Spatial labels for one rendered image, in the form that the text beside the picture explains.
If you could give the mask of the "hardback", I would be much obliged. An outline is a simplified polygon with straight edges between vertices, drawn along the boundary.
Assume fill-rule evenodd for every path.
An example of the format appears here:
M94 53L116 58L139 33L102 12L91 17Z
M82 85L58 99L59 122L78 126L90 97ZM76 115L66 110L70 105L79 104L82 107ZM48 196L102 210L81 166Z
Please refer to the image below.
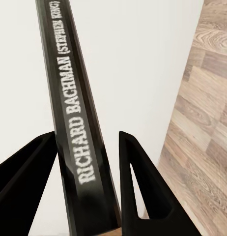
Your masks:
M69 0L35 0L70 236L122 228Z

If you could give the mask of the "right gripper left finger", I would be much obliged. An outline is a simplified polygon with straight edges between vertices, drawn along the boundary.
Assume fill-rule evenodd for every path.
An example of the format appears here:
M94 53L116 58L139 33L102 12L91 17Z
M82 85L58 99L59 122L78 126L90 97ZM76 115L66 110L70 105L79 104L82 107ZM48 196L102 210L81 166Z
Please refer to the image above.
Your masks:
M0 236L28 236L56 156L52 131L0 164Z

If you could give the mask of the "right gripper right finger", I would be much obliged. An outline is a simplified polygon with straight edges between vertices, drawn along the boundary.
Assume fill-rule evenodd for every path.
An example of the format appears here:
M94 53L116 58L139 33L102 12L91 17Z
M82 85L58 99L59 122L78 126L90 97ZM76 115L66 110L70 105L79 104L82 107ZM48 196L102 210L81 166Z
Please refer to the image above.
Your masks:
M122 236L201 236L138 140L119 131ZM132 164L149 219L138 217Z

